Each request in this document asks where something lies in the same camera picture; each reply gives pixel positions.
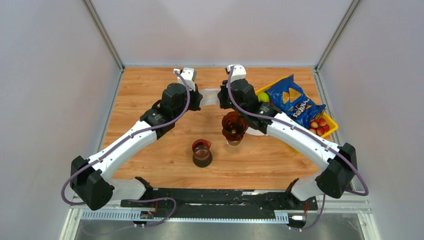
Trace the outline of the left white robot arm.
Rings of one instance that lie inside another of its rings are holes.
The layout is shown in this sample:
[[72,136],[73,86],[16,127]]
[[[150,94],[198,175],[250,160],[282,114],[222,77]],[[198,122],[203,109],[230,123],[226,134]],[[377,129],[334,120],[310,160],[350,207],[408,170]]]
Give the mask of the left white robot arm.
[[145,180],[113,179],[115,172],[131,157],[154,143],[175,127],[176,121],[188,111],[199,111],[203,96],[197,84],[171,83],[162,97],[140,119],[105,149],[87,159],[76,157],[71,163],[71,189],[81,198],[82,204],[92,211],[115,200],[134,200],[140,207],[153,201]]

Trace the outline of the amber coffee dripper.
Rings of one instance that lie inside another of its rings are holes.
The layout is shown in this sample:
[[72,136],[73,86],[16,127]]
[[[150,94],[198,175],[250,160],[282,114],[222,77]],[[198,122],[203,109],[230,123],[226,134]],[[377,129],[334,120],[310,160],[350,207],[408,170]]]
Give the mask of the amber coffee dripper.
[[240,139],[242,141],[248,125],[236,111],[228,112],[221,121],[222,134],[226,140]]

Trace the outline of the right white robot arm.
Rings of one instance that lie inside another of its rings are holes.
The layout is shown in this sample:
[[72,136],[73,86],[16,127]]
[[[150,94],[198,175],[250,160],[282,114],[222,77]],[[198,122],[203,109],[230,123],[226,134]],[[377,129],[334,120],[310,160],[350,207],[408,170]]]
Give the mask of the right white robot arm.
[[233,109],[245,124],[256,132],[287,143],[314,162],[319,171],[293,180],[287,187],[286,204],[298,209],[311,197],[327,195],[339,199],[349,191],[357,174],[356,150],[317,136],[290,119],[277,107],[260,102],[246,79],[223,81],[217,93],[222,109]]

